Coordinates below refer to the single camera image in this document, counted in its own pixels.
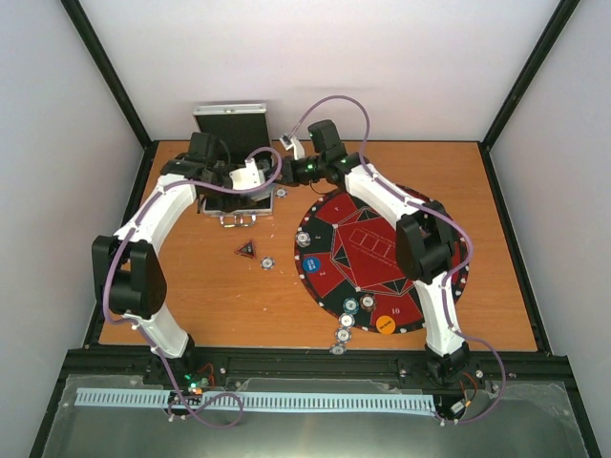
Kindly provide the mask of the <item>poker chip stack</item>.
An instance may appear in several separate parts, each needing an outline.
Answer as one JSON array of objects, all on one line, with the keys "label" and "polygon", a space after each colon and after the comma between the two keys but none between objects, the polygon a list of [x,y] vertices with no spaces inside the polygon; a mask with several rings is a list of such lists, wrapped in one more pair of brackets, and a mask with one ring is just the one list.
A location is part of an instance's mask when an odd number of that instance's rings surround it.
[{"label": "poker chip stack", "polygon": [[311,244],[311,236],[308,232],[300,231],[295,236],[296,243],[299,247],[305,248]]}]

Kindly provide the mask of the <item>blue small blind button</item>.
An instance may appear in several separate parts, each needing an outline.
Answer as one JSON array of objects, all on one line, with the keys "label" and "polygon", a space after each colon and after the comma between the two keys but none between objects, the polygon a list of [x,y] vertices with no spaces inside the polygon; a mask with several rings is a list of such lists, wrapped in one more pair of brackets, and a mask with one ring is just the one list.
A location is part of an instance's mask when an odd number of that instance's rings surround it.
[{"label": "blue small blind button", "polygon": [[312,274],[320,271],[322,263],[319,258],[309,256],[304,258],[302,267],[306,273]]}]

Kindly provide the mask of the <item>blue green fifty chip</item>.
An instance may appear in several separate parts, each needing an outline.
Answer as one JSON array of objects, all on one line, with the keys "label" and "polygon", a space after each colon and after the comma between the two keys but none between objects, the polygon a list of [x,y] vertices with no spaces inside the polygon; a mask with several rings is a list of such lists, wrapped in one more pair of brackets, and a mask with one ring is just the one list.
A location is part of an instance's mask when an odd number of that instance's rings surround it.
[{"label": "blue green fifty chip", "polygon": [[347,298],[343,302],[344,312],[350,315],[355,315],[360,308],[360,304],[354,298]]}]

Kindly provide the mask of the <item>blue orange ten chip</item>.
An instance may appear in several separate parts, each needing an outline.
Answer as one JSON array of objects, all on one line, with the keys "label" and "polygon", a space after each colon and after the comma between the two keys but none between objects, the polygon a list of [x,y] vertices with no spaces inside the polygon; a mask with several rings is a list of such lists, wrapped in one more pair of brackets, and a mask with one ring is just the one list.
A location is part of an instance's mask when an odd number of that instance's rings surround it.
[{"label": "blue orange ten chip", "polygon": [[341,327],[335,332],[335,339],[338,344],[346,344],[351,340],[349,328]]},{"label": "blue orange ten chip", "polygon": [[355,325],[355,318],[351,314],[344,313],[339,317],[338,322],[343,328],[352,328]]}]

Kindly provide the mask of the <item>orange big blind button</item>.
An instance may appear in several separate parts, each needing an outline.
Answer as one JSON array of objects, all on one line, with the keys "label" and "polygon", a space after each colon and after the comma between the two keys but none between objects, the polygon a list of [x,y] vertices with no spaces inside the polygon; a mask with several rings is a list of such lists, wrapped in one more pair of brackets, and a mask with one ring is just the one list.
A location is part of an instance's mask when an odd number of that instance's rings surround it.
[{"label": "orange big blind button", "polygon": [[392,316],[379,316],[375,322],[375,327],[380,334],[391,335],[396,330],[396,322]]}]

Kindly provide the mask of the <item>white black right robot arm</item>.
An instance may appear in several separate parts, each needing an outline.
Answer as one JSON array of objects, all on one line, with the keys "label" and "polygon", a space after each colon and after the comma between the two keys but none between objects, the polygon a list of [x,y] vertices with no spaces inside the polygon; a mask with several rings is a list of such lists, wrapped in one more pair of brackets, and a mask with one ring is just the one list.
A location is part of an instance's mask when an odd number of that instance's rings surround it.
[{"label": "white black right robot arm", "polygon": [[395,228],[395,257],[414,283],[424,323],[428,372],[439,385],[466,368],[470,348],[456,316],[452,277],[469,266],[473,243],[436,201],[416,198],[384,177],[361,151],[350,154],[329,119],[308,127],[315,154],[307,156],[293,134],[280,137],[289,155],[282,183],[307,185],[321,178],[359,198]]}]

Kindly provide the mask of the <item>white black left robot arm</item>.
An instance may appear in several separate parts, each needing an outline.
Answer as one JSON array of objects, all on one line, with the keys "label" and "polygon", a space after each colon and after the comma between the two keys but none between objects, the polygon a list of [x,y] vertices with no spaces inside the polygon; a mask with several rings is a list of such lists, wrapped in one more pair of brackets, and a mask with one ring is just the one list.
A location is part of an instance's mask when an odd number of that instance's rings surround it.
[{"label": "white black left robot arm", "polygon": [[192,382],[199,361],[187,351],[190,335],[166,303],[167,282],[158,253],[182,213],[200,197],[256,198],[279,177],[281,154],[263,146],[241,165],[219,138],[195,133],[189,149],[161,168],[152,193],[111,236],[92,244],[95,295],[109,325],[127,323],[167,358],[164,370],[178,384]]}]

